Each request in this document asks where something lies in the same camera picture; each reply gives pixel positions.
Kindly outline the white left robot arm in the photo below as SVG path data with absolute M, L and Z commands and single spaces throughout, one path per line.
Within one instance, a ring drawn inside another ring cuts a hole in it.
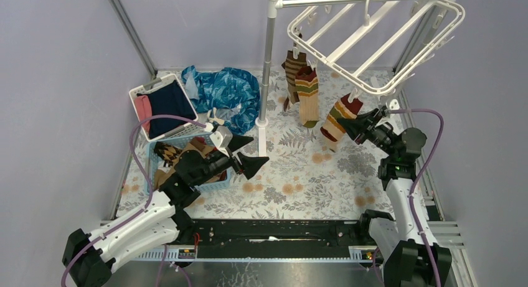
M 214 145 L 206 154 L 201 151 L 204 145 L 183 150 L 169 177 L 150 192 L 144 204 L 89 233 L 72 232 L 62 257 L 61 285 L 71 277 L 76 286 L 103 286 L 139 254 L 174 241 L 189 242 L 195 235 L 195 222 L 185 209 L 200 196 L 198 186 L 228 169 L 251 179 L 270 159 L 239 152 L 252 137 L 213 133 L 211 139 Z

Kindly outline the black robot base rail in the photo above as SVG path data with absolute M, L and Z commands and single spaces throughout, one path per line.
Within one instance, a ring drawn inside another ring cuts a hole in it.
M 196 219 L 171 245 L 189 246 L 201 259 L 350 258 L 377 244 L 361 220 Z

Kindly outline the brown striped sock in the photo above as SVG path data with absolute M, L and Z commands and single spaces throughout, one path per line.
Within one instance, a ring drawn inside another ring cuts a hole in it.
M 294 34 L 296 38 L 294 39 L 293 47 L 297 47 L 297 42 L 302 38 L 302 33 L 300 31 L 295 31 Z
M 299 102 L 295 78 L 299 70 L 307 66 L 306 54 L 304 52 L 300 52 L 297 58 L 294 58 L 293 51 L 289 50 L 285 61 L 281 66 L 285 71 L 286 82 L 288 85 L 288 97 L 283 104 L 283 111 L 287 111 L 292 105 Z

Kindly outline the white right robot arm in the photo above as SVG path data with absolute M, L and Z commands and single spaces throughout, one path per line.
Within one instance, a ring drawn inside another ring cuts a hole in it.
M 381 159 L 378 177 L 393 207 L 394 217 L 375 217 L 357 228 L 358 239 L 367 245 L 376 243 L 376 253 L 384 259 L 384 286 L 444 286 L 452 256 L 442 247 L 420 208 L 417 184 L 424 169 L 417 169 L 417 159 L 427 142 L 420 129 L 410 127 L 401 133 L 382 119 L 401 110 L 374 109 L 354 119 L 337 122 L 356 143 L 370 141 L 387 154 Z

